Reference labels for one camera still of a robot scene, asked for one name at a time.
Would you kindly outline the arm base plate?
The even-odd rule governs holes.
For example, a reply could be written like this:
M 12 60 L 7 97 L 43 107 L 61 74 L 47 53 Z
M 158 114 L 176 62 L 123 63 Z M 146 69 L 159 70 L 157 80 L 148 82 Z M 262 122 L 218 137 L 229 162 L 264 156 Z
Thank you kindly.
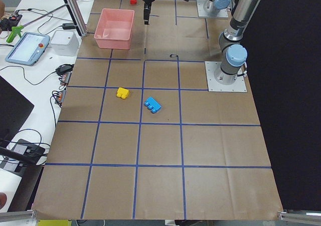
M 227 75 L 221 70 L 221 62 L 205 61 L 205 71 L 209 92 L 247 92 L 242 69 L 235 75 Z
M 196 4 L 199 18 L 227 19 L 229 17 L 226 8 L 218 9 L 214 2 L 209 0 L 197 0 Z

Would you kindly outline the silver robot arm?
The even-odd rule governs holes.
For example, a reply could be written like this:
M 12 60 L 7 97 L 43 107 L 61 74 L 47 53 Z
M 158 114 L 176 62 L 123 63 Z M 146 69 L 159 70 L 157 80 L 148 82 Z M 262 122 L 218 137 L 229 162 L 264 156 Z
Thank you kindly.
M 206 0 L 203 9 L 207 18 L 225 19 L 228 17 L 227 8 L 232 0 Z
M 215 70 L 214 77 L 223 85 L 233 84 L 238 77 L 239 69 L 246 62 L 247 51 L 240 45 L 240 41 L 260 1 L 239 0 L 228 28 L 219 36 L 222 62 Z

